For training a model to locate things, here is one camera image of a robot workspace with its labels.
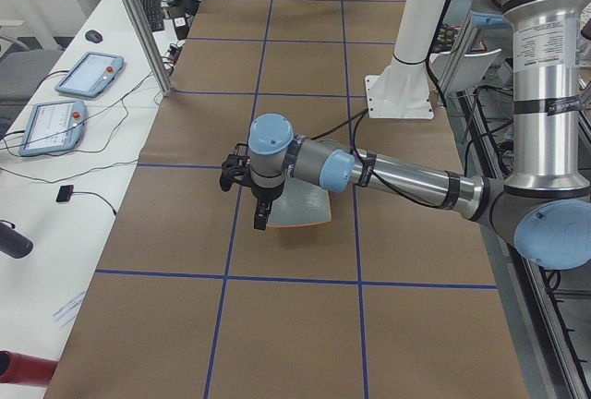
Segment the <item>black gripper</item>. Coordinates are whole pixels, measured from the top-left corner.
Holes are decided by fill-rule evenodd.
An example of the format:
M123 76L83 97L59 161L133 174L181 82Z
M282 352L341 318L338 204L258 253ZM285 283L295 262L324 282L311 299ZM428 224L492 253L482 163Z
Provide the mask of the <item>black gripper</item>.
M283 194L283 184L275 187L262 187L257 183L250 186L251 193L257 199L253 218L253 227L256 230L265 231L272 210L272 202Z

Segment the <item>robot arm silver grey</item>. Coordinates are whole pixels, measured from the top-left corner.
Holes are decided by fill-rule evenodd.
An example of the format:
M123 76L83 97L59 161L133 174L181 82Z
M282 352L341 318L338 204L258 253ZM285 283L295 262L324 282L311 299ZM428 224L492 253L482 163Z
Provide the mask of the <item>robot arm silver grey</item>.
M503 180L457 175L294 132L282 115L251 124L243 178L264 229L287 177L341 192L391 191L459 212L494 231L537 265L566 270L590 259L590 184L578 169L577 43L590 0L472 0L476 24L513 29L513 169Z

